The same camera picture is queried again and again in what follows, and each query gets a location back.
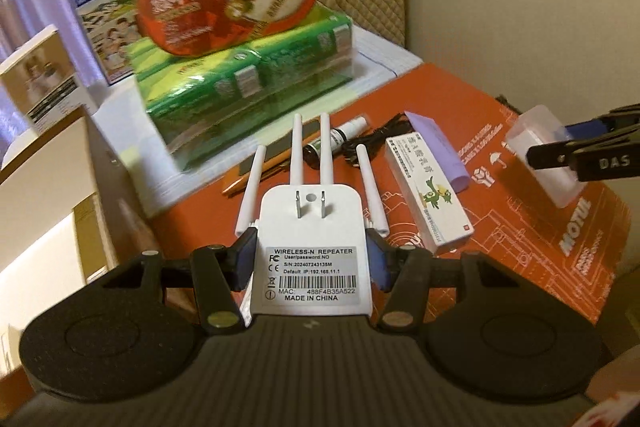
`translucent plastic container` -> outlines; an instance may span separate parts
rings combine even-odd
[[[571,139],[572,136],[545,105],[537,105],[521,115],[506,137],[507,143],[533,172],[538,183],[558,208],[564,208],[571,203],[580,195],[586,184],[579,182],[577,175],[569,167],[534,171],[527,164],[527,151],[534,145]]]

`white antenna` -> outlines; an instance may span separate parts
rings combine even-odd
[[[376,179],[373,176],[367,147],[361,143],[356,147],[356,154],[358,155],[358,164],[360,165],[360,172],[362,173],[364,191],[367,195],[367,206],[369,207],[371,224],[382,237],[386,237],[389,235],[389,223],[386,220],[385,207],[382,206]]]
[[[303,185],[305,183],[302,171],[302,115],[293,116],[293,131],[291,134],[291,164],[289,169],[289,185]]]
[[[242,203],[240,204],[240,211],[238,212],[236,237],[240,237],[244,233],[244,230],[251,226],[254,220],[255,198],[258,195],[258,185],[260,185],[260,178],[262,177],[262,164],[264,163],[264,154],[266,151],[267,147],[264,145],[260,145],[258,149],[255,150],[254,163],[251,165],[251,174],[249,174],[249,181],[247,181]]]
[[[327,113],[320,115],[320,184],[334,184],[334,154],[331,152],[331,122]]]

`open cardboard box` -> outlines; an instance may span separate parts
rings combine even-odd
[[[19,331],[101,274],[154,248],[127,169],[78,108],[0,171],[0,418],[31,390]]]

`white tablecloth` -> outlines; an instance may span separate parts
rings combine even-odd
[[[346,107],[422,63],[414,54],[361,28],[354,28],[354,47],[354,80],[298,108],[296,111],[302,114],[303,120]],[[232,166],[251,156],[258,145],[267,145],[286,134],[292,117],[290,114],[281,117],[196,169],[185,172],[175,166],[147,117],[134,77],[111,88],[94,120],[129,169],[143,208],[147,216],[152,217],[220,178]],[[14,157],[33,140],[33,134],[28,133],[31,136],[21,136],[12,144],[5,164],[8,157]]]

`green tissue package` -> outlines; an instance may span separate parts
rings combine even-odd
[[[353,78],[352,23],[315,6],[280,34],[199,58],[128,48],[146,112],[180,169],[196,166]]]

